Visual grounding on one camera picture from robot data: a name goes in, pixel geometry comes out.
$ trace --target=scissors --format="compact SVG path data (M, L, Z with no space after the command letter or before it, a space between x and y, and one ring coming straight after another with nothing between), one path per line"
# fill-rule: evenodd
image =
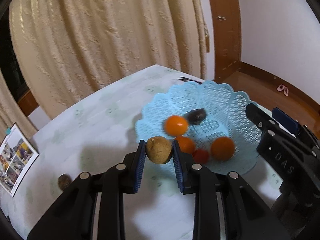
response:
M181 80L183 82L194 81L194 82L197 82L198 84L202 84L203 83L201 81L197 81L197 80L194 80L194 79L191 79L191 78L186 78L186 77L180 77L180 78L178 78L178 80Z

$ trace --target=brown round fruit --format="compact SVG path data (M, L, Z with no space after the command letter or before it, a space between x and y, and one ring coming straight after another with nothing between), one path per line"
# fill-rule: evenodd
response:
M235 143L229 137L219 137L211 144L210 152L214 159L227 161L235 153Z
M206 118L207 113L203 108L195 109L185 114L186 119L191 125L199 125Z
M62 174L58 178L58 186L59 186L59 189L61 189L62 191L64 191L67 187L69 187L71 183L72 183L72 179L67 174Z
M171 157L171 143L162 136L151 137L146 143L146 154L155 164L165 164Z

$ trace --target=photograph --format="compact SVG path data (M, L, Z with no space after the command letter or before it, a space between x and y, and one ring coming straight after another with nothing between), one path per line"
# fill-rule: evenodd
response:
M14 142L8 141L8 143L13 148L17 156L19 156L19 158L23 161L23 163L27 164L29 159L32 157L33 152L29 149L26 142L22 138L20 138L15 145L12 145Z
M9 167L9 163L6 161L6 159L3 157L2 154L0 155L0 163L1 163L1 165L0 165L0 170L1 170L2 172L6 172L6 170L7 170L8 167Z
M6 175L0 171L0 184L10 193L14 184L6 177Z
M14 124L0 145L0 184L11 197L38 155Z
M22 162L22 160L16 155L12 162L10 163L10 167L14 169L14 171L20 175L22 172L23 168L25 167L25 164Z
M17 178L19 176L12 167L9 167L7 169L7 173L5 175L6 175L7 178L9 178L10 181L13 182L13 184L16 183Z
M4 158L10 162L12 160L12 158L15 156L15 152L13 151L12 148L9 147L9 145L6 143L4 145L4 149L1 153L2 156L4 156Z

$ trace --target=wooden door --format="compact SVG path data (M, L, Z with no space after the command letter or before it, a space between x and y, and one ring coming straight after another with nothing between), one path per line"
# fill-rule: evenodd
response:
M215 78L222 83L240 67L239 0L210 0L214 31Z

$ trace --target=pink slipper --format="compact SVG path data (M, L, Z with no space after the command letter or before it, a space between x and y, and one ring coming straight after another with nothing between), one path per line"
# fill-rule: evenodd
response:
M289 89L287 87L285 87L284 85L282 85L282 84L280 86L278 86L277 90L278 91L283 91L285 96L289 95Z

